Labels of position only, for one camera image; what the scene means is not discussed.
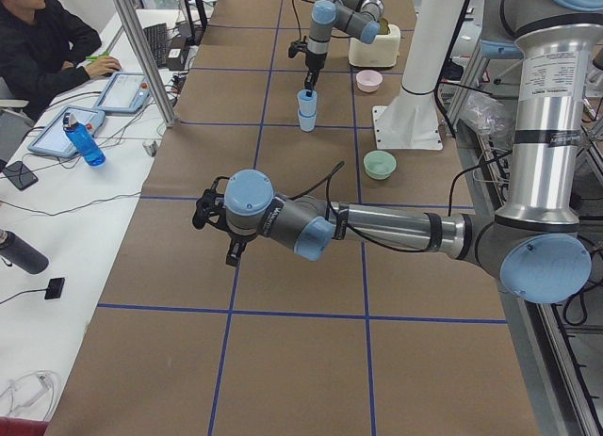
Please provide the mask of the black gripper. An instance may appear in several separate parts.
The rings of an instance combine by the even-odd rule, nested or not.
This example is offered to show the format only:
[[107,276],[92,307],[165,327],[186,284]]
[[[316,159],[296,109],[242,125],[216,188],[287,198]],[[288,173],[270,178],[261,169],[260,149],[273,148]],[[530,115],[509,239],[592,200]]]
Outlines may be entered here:
[[226,254],[226,265],[239,266],[242,254],[247,245],[255,240],[257,234],[237,234],[235,232],[230,232],[229,237],[231,241]]
[[307,50],[305,53],[305,65],[308,69],[304,79],[305,95],[311,97],[315,91],[319,72],[324,68],[328,53],[315,53]]

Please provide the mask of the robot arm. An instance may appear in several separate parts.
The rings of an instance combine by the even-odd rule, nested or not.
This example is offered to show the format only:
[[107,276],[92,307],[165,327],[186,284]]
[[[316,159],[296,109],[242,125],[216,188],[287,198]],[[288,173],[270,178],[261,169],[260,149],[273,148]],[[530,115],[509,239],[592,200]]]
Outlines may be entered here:
[[315,261],[354,236],[395,251],[441,251],[481,267],[511,294],[555,303],[588,281],[592,260],[578,240],[570,193],[580,141],[587,62],[602,36],[602,0],[486,0],[486,40],[512,43],[523,65],[507,201],[492,219],[441,217],[277,193],[242,170],[216,200],[231,238],[229,265],[258,236]]
[[305,48],[306,95],[315,90],[323,69],[333,29],[364,44],[371,44],[380,32],[382,0],[318,0],[312,6],[309,38]]

